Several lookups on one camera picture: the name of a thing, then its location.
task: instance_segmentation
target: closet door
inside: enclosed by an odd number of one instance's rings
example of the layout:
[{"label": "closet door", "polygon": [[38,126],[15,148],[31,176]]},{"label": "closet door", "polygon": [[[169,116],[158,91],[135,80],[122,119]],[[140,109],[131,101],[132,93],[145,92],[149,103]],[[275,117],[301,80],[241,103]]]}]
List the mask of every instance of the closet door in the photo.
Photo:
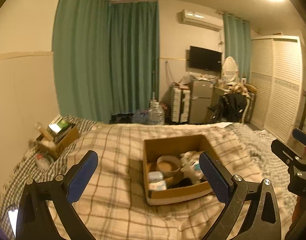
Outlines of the closet door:
[{"label": "closet door", "polygon": [[273,76],[273,40],[252,40],[250,84],[257,88],[251,122],[264,126]]},{"label": "closet door", "polygon": [[264,127],[286,142],[291,135],[302,91],[299,40],[273,40],[273,83]]}]

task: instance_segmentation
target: floor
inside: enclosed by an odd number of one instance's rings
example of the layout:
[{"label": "floor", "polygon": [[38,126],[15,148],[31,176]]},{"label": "floor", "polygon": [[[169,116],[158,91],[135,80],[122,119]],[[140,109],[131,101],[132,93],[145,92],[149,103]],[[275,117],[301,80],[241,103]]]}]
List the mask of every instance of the floor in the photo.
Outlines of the floor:
[{"label": "floor", "polygon": [[252,123],[247,123],[248,127],[251,128],[253,131],[259,131],[260,128],[256,127],[255,125],[253,125]]}]

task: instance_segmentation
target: metal screw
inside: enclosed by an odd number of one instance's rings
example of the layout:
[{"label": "metal screw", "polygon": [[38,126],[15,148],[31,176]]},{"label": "metal screw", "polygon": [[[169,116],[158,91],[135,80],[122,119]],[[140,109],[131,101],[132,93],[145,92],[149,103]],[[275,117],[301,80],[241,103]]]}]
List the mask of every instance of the metal screw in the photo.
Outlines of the metal screw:
[{"label": "metal screw", "polygon": [[266,185],[270,185],[270,184],[271,184],[271,182],[270,182],[269,179],[264,179],[264,183],[265,183]]},{"label": "metal screw", "polygon": [[61,180],[63,180],[64,179],[64,177],[63,177],[63,175],[57,175],[56,177],[55,177],[55,180],[56,181],[61,181]]},{"label": "metal screw", "polygon": [[241,177],[240,175],[235,175],[235,176],[234,176],[234,179],[235,179],[236,181],[242,181],[242,177]]},{"label": "metal screw", "polygon": [[26,183],[27,183],[27,185],[31,185],[31,184],[33,183],[33,179],[28,179],[28,180],[26,181]]}]

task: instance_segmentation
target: teal curtain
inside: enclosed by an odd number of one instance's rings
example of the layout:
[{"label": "teal curtain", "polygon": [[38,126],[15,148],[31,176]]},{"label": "teal curtain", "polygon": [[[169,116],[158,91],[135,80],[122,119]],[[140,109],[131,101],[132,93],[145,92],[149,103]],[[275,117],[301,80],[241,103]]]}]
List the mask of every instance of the teal curtain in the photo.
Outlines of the teal curtain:
[{"label": "teal curtain", "polygon": [[249,78],[251,60],[251,35],[248,21],[236,19],[233,14],[223,14],[225,57],[233,57],[239,66],[240,78]]},{"label": "teal curtain", "polygon": [[62,115],[108,123],[158,98],[158,3],[59,0],[54,76]]},{"label": "teal curtain", "polygon": [[115,114],[148,108],[152,88],[158,98],[158,26],[157,2],[117,3],[111,7],[110,69]]}]

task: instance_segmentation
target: cardboard box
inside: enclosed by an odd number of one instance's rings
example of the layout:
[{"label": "cardboard box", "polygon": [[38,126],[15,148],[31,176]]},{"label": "cardboard box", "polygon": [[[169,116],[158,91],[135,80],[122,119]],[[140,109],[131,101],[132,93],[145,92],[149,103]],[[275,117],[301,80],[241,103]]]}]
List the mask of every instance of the cardboard box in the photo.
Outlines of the cardboard box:
[{"label": "cardboard box", "polygon": [[162,155],[178,156],[188,151],[206,151],[219,160],[214,149],[204,135],[144,140],[143,174],[146,201],[149,205],[165,205],[198,198],[212,192],[209,183],[202,182],[187,187],[150,191],[148,173],[155,171],[156,160]]},{"label": "cardboard box", "polygon": [[42,150],[48,151],[50,155],[55,160],[57,160],[60,157],[61,153],[64,151],[64,149],[79,138],[76,125],[70,124],[70,126],[72,126],[71,131],[69,131],[68,134],[56,145],[55,149],[48,148],[44,144],[40,143],[40,141],[44,138],[42,134],[36,139],[39,144],[39,147]]}]

